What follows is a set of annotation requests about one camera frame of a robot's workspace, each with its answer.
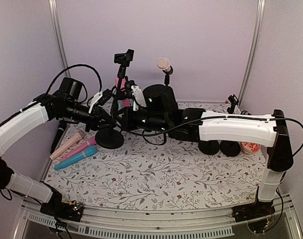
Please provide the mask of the black microphone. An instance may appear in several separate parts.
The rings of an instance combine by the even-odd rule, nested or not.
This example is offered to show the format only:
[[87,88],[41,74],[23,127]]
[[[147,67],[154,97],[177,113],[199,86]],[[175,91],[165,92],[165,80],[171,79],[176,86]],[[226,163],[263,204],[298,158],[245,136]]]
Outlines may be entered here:
[[53,153],[55,151],[55,149],[56,149],[56,147],[57,147],[65,129],[66,129],[66,127],[67,127],[67,123],[64,120],[61,120],[59,122],[54,140],[52,142],[50,153]]

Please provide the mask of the blue microphone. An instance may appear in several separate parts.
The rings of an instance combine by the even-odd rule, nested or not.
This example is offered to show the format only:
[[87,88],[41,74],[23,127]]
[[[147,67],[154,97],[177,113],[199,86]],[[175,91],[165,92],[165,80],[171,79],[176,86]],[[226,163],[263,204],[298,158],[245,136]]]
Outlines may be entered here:
[[74,156],[71,156],[69,158],[67,158],[64,161],[61,161],[59,164],[57,164],[54,169],[55,170],[61,170],[64,169],[78,161],[81,161],[87,157],[93,156],[94,154],[96,154],[98,152],[97,148],[95,146],[89,146],[87,148],[85,148],[83,151],[75,154]]

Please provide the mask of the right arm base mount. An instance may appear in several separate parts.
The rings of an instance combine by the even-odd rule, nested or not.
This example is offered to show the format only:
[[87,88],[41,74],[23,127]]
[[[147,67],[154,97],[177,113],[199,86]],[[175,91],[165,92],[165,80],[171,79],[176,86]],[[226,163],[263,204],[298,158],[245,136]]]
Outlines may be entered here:
[[256,219],[259,217],[270,216],[275,212],[273,201],[260,202],[256,200],[250,204],[235,206],[232,208],[232,217],[236,222]]

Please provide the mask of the short pink microphone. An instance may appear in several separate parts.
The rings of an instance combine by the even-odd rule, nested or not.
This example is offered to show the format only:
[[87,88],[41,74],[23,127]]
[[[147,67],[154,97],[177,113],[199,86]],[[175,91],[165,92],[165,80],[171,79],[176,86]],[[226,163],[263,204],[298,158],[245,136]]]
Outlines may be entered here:
[[90,137],[86,142],[84,142],[83,144],[81,144],[80,146],[78,146],[77,148],[73,149],[72,151],[70,151],[69,153],[67,153],[65,156],[63,156],[60,161],[65,161],[66,159],[80,153],[81,151],[83,151],[84,149],[96,145],[96,140],[95,140],[95,136]]

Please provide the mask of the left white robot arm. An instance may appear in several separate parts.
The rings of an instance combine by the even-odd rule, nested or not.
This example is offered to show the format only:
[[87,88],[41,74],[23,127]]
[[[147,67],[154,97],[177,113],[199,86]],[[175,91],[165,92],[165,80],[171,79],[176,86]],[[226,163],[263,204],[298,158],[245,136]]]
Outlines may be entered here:
[[66,205],[54,197],[49,186],[15,172],[2,159],[5,152],[19,139],[36,127],[52,119],[66,118],[86,125],[85,131],[98,130],[99,126],[111,122],[110,115],[102,108],[109,100],[109,90],[97,92],[90,105],[78,102],[83,83],[72,78],[64,78],[59,89],[53,94],[36,97],[22,111],[0,126],[0,189],[8,189],[42,203],[55,216],[66,212]]

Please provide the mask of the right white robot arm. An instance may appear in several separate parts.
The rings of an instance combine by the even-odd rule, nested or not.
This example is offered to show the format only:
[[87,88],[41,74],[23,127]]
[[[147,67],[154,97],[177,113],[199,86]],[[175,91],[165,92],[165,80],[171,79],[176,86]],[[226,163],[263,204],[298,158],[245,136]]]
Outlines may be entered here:
[[281,110],[262,116],[223,114],[200,108],[182,110],[173,89],[161,84],[142,90],[127,82],[116,87],[116,95],[133,100],[133,106],[124,107],[118,119],[124,131],[157,131],[176,140],[196,142],[207,155],[221,151],[227,156],[237,156],[241,143],[266,147],[267,165],[257,200],[250,205],[249,213],[260,217],[268,210],[268,202],[273,200],[281,177],[294,162],[290,135]]

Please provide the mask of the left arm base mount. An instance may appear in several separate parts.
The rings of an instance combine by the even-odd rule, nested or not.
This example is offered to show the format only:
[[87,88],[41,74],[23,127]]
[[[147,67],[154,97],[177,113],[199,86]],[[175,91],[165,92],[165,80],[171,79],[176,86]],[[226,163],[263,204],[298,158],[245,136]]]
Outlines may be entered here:
[[62,195],[54,192],[48,203],[42,203],[40,212],[59,219],[80,222],[83,215],[83,203],[77,203],[75,200],[63,202]]

